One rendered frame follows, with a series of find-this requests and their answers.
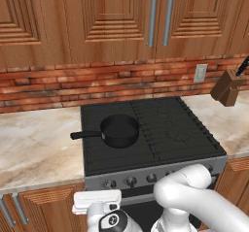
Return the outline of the wooden base cupboard door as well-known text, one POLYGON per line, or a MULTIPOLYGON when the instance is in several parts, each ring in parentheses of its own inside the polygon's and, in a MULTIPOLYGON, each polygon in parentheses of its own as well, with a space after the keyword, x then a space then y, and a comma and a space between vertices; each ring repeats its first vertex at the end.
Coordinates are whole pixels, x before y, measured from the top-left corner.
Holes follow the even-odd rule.
POLYGON ((83 182, 23 191, 18 199, 28 223, 25 232, 87 232, 87 217, 74 215, 74 194, 83 191, 83 182))
POLYGON ((249 215, 249 156, 229 159, 215 190, 249 215))
POLYGON ((15 227, 11 227, 0 209, 0 232, 15 232, 15 227))

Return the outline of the wooden wall cupboard door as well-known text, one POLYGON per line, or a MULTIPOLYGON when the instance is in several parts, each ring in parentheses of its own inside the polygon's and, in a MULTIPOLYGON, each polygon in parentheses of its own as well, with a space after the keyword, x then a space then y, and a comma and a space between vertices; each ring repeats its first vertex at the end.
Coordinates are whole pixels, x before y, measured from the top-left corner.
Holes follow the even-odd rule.
POLYGON ((160 0, 156 57, 224 55, 242 0, 173 0, 168 46, 161 45, 167 0, 160 0))
POLYGON ((147 60, 151 0, 64 0, 74 63, 147 60))
POLYGON ((0 69, 70 61, 64 0, 0 0, 0 69))
POLYGON ((242 0, 229 47, 229 55, 242 53, 249 53, 249 0, 242 0))

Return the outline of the black saucepan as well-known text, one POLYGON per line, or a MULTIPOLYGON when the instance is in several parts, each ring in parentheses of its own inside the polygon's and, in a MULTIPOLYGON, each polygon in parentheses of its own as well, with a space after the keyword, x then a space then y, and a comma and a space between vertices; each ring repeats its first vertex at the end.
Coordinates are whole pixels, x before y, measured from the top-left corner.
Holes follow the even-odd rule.
POLYGON ((124 149, 136 143, 139 137, 139 122, 132 116, 112 115, 105 117, 98 131, 72 132, 72 140, 99 137, 109 147, 124 149))

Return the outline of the black and grey stove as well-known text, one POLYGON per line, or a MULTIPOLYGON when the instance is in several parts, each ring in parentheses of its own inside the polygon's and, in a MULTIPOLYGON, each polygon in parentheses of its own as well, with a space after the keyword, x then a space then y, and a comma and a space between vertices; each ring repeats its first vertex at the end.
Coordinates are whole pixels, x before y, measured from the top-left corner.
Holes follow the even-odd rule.
POLYGON ((150 232, 162 214, 162 207, 153 195, 154 182, 167 171, 178 171, 200 163, 213 167, 213 189, 228 160, 227 153, 199 121, 180 97, 133 100, 85 105, 81 108, 82 129, 97 131, 103 118, 128 115, 140 124, 139 138, 126 149, 112 149, 101 138, 83 140, 86 190, 108 189, 104 183, 113 180, 122 192, 122 209, 142 228, 150 232), (135 177, 137 184, 129 187, 125 179, 135 177))

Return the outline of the brown wooden knife block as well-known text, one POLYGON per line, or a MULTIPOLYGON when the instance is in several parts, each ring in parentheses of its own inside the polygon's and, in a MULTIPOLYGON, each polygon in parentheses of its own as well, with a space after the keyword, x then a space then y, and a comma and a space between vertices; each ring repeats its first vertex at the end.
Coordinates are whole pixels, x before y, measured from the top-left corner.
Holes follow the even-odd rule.
POLYGON ((240 87, 246 80, 244 74, 237 76, 234 69, 226 70, 211 89, 210 95, 225 107, 231 107, 235 104, 240 87))

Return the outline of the grey wall socket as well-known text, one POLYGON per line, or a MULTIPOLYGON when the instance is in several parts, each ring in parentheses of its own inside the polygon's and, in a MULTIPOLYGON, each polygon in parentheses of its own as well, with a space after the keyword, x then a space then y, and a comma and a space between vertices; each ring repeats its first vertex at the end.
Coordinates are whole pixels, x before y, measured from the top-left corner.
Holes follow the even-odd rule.
POLYGON ((203 83, 206 75, 207 64, 197 64, 194 82, 195 83, 203 83))

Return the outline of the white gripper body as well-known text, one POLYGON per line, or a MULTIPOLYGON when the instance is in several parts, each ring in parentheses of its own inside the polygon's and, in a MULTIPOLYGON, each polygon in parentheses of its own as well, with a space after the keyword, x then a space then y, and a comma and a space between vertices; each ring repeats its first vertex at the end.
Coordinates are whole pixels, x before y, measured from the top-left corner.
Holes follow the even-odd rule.
POLYGON ((104 213, 109 213, 118 209, 121 201, 122 193, 118 189, 76 192, 72 212, 85 215, 90 206, 99 204, 104 213))

